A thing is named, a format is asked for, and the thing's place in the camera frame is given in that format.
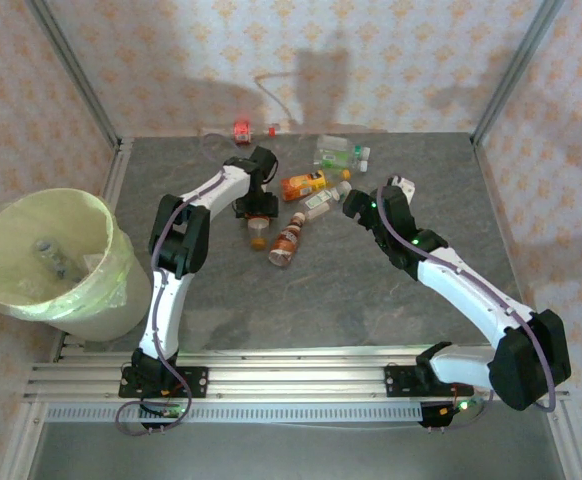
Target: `metal base plate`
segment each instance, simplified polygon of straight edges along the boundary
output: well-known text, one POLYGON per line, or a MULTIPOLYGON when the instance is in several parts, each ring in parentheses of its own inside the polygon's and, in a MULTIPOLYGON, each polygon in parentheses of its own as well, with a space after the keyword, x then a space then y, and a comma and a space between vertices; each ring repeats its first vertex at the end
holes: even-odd
POLYGON ((469 385, 449 383, 425 385, 417 377, 415 365, 387 365, 384 367, 384 385, 387 397, 473 396, 473 387, 469 385))
MULTIPOLYGON (((177 366, 177 372, 186 380, 193 398, 206 398, 209 384, 208 367, 177 366)), ((118 391, 120 398, 160 398, 160 392, 152 385, 145 385, 136 378, 133 367, 125 367, 122 370, 122 380, 118 391)), ((169 392, 164 397, 185 398, 186 391, 178 388, 169 392)))

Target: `gray tabletop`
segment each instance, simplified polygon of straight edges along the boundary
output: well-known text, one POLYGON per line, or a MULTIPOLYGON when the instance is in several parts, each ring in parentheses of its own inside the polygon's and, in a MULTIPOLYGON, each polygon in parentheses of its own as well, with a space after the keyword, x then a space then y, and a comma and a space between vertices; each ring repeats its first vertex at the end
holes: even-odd
MULTIPOLYGON (((419 227, 445 238, 476 271, 518 297, 486 186, 466 134, 349 135, 371 148, 369 171, 351 179, 371 191, 391 173, 415 182, 411 203, 419 227)), ((147 243, 160 198, 186 193, 211 178, 234 155, 221 139, 209 139, 214 164, 200 153, 198 138, 143 138, 133 146, 116 215, 149 269, 147 243)), ((315 136, 257 138, 280 161, 280 179, 308 173, 315 136)), ((248 155, 251 148, 245 148, 248 155)), ((280 202, 270 238, 297 202, 280 202)), ((124 337, 90 343, 94 350, 130 351, 145 322, 124 337)), ((191 284, 180 325, 180 347, 255 349, 342 345, 415 345, 442 340, 483 343, 480 332, 435 292, 394 268, 373 235, 330 212, 303 228, 291 265, 280 269, 266 252, 249 247, 246 222, 230 208, 211 225, 209 255, 191 284)))

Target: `yellow-green trash bag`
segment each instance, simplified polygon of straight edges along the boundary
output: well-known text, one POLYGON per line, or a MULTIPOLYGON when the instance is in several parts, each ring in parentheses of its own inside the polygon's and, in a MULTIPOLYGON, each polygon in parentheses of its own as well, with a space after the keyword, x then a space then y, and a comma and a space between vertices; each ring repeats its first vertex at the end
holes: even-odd
POLYGON ((150 300, 129 238, 98 197, 43 190, 0 212, 0 313, 105 341, 135 327, 150 300))

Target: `enclosure wall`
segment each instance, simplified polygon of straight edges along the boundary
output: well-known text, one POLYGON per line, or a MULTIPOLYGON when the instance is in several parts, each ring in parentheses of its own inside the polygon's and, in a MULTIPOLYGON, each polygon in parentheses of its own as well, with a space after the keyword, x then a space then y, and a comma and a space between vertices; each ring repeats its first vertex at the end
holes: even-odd
MULTIPOLYGON (((110 159, 24 2, 0 0, 0 208, 49 187, 98 193, 110 159)), ((49 359, 55 335, 0 315, 0 463, 31 362, 49 359)))
POLYGON ((565 320, 582 439, 582 0, 562 7, 485 150, 524 299, 565 320))
POLYGON ((472 131, 539 0, 51 0, 122 136, 472 131))

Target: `wallpaper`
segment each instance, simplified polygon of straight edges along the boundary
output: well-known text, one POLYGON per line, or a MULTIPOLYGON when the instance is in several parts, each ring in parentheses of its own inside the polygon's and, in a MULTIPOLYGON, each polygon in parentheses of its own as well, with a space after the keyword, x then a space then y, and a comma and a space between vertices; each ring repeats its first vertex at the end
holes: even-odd
POLYGON ((50 4, 118 134, 174 136, 472 131, 541 1, 50 4))
POLYGON ((485 150, 525 301, 565 321, 582 440, 582 0, 562 7, 485 150))
MULTIPOLYGON (((28 192, 99 192, 111 151, 21 0, 0 0, 0 207, 28 192)), ((31 362, 55 331, 0 316, 0 465, 31 362)))

